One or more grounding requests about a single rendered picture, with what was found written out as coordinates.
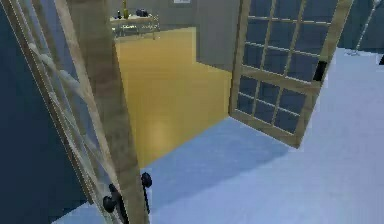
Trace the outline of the wooden glazed room door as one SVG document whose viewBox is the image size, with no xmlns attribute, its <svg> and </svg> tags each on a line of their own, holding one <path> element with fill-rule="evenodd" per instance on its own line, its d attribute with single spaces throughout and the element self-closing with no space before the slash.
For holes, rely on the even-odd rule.
<svg viewBox="0 0 384 224">
<path fill-rule="evenodd" d="M 129 224 L 150 224 L 107 0 L 0 0 L 89 201 L 113 184 Z"/>
<path fill-rule="evenodd" d="M 353 0 L 240 0 L 229 115 L 301 145 Z M 319 61 L 327 68 L 313 76 Z"/>
</svg>

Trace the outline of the pale wooden table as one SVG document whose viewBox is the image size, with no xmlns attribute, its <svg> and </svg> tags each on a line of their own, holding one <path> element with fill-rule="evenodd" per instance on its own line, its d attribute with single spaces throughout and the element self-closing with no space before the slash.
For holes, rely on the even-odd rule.
<svg viewBox="0 0 384 224">
<path fill-rule="evenodd" d="M 128 30 L 133 30 L 140 37 L 143 35 L 143 30 L 148 29 L 152 34 L 152 39 L 156 39 L 156 32 L 160 31 L 159 18 L 149 14 L 147 17 L 131 15 L 127 19 L 111 17 L 110 23 L 115 37 L 124 36 Z"/>
</svg>

